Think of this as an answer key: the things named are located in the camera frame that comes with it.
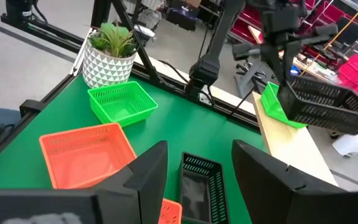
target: green table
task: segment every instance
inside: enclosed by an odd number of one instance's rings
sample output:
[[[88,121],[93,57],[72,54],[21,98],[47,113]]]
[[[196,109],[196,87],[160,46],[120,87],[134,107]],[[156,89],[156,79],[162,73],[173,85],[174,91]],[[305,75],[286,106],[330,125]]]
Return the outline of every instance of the green table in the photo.
[[[231,161],[233,139],[265,150],[260,134],[183,98],[138,81],[159,108],[146,120],[124,128],[137,155],[159,140],[168,141],[165,198],[178,200],[178,175],[183,151],[220,162],[231,223],[250,223]],[[0,155],[0,188],[51,188],[39,145],[43,134],[100,124],[89,106],[82,77],[68,85]]]

